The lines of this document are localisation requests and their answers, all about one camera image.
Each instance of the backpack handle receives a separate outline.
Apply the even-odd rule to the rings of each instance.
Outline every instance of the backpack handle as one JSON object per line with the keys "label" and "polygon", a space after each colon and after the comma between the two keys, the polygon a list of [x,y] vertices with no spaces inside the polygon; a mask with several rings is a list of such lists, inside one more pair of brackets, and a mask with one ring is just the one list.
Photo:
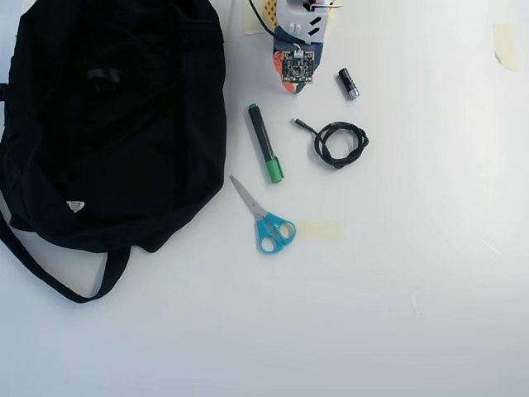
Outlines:
{"label": "backpack handle", "polygon": [[21,241],[12,232],[11,228],[7,225],[2,214],[0,214],[0,240],[3,241],[7,248],[9,248],[9,250],[35,277],[41,279],[59,294],[77,304],[86,304],[87,302],[100,299],[108,294],[123,275],[123,272],[126,269],[126,264],[131,255],[131,248],[109,252],[107,263],[105,265],[105,273],[102,277],[101,288],[92,298],[85,298],[62,284],[55,277],[46,272],[42,266],[33,259],[33,256],[31,256],[27,249],[22,245]]}

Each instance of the circuit board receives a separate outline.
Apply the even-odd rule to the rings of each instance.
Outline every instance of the circuit board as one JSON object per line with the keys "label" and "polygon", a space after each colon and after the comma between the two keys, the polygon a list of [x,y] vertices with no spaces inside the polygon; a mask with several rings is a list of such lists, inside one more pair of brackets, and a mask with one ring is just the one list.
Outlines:
{"label": "circuit board", "polygon": [[314,52],[283,51],[283,82],[294,84],[312,83]]}

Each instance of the backpack logo patch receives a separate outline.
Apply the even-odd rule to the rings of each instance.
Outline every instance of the backpack logo patch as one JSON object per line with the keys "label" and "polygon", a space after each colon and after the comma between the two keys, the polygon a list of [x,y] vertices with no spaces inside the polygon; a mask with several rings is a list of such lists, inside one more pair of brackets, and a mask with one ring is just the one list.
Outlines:
{"label": "backpack logo patch", "polygon": [[68,204],[69,209],[74,211],[74,213],[78,213],[86,204],[84,201],[67,201],[66,203]]}

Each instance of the yellow tape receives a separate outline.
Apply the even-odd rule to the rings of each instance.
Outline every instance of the yellow tape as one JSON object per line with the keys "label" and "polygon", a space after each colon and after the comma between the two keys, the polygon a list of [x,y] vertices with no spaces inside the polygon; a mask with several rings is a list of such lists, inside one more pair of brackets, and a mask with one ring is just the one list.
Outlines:
{"label": "yellow tape", "polygon": [[[248,0],[243,0],[245,4],[245,14],[244,14],[244,32],[245,35],[254,35],[257,33],[264,32],[263,27],[259,23],[259,19],[254,14],[254,10],[251,9],[250,2]],[[264,0],[254,0],[255,7],[260,10],[264,4]]]}
{"label": "yellow tape", "polygon": [[339,220],[298,220],[294,222],[298,229],[296,238],[303,240],[341,240],[346,235],[346,225]]}
{"label": "yellow tape", "polygon": [[495,23],[493,29],[496,59],[505,69],[517,72],[514,25],[512,23]]}

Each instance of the wire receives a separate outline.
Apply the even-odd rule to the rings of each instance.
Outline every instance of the wire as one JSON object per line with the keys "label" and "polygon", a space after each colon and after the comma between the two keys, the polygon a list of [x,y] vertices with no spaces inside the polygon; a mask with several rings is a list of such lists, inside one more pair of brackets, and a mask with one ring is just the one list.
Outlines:
{"label": "wire", "polygon": [[259,19],[259,22],[260,22],[261,26],[263,27],[263,29],[266,30],[266,32],[269,35],[271,35],[272,37],[274,37],[274,38],[276,38],[279,41],[282,41],[284,43],[292,44],[292,45],[296,46],[297,48],[299,48],[301,50],[301,46],[298,43],[288,41],[284,37],[281,37],[281,36],[275,34],[273,31],[271,31],[270,28],[266,25],[265,21],[263,20],[263,17],[261,16],[261,14],[259,14],[259,11],[257,11],[257,8],[255,7],[255,4],[254,4],[253,0],[248,0],[248,1],[250,2],[251,9],[254,10],[255,16],[257,17],[257,19]]}
{"label": "wire", "polygon": [[[328,165],[332,165],[337,170],[341,170],[346,165],[357,161],[364,152],[364,149],[369,144],[369,138],[367,137],[365,131],[348,122],[332,122],[321,131],[317,132],[314,128],[299,119],[293,121],[301,128],[311,132],[316,136],[314,139],[314,149],[316,150],[316,153],[322,158],[323,161],[325,161]],[[355,136],[358,138],[358,147],[343,159],[335,159],[332,157],[331,152],[327,148],[327,141],[335,132],[339,130],[346,130],[351,134],[355,134]]]}

